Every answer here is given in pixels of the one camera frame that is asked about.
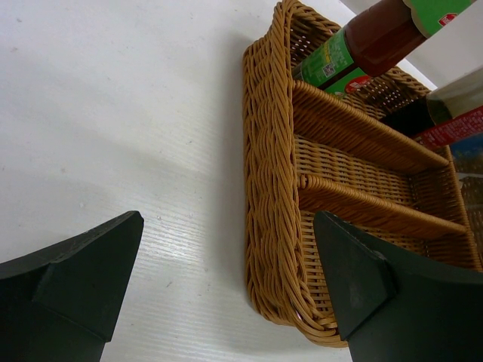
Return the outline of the yellow cap red sauce bottle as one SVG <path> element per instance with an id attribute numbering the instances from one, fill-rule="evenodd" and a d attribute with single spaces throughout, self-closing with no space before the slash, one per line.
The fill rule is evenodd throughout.
<path id="1" fill-rule="evenodd" d="M 295 66 L 292 77 L 338 97 L 355 93 L 472 4 L 470 0 L 379 1 Z"/>

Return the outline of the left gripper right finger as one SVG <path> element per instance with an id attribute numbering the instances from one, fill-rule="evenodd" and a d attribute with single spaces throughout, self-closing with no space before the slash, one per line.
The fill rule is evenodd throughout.
<path id="1" fill-rule="evenodd" d="M 321 266 L 354 361 L 480 361 L 482 275 L 397 247 L 327 211 Z"/>

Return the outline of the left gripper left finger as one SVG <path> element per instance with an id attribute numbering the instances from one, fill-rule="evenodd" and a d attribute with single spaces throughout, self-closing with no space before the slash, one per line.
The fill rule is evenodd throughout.
<path id="1" fill-rule="evenodd" d="M 128 211 L 1 264 L 3 361 L 99 361 L 113 337 L 143 217 Z"/>

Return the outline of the black cap clear sauce bottle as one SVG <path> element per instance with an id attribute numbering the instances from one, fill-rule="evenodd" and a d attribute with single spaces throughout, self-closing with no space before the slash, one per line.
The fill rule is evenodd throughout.
<path id="1" fill-rule="evenodd" d="M 482 68 L 389 113 L 380 121 L 428 149 L 482 132 Z"/>

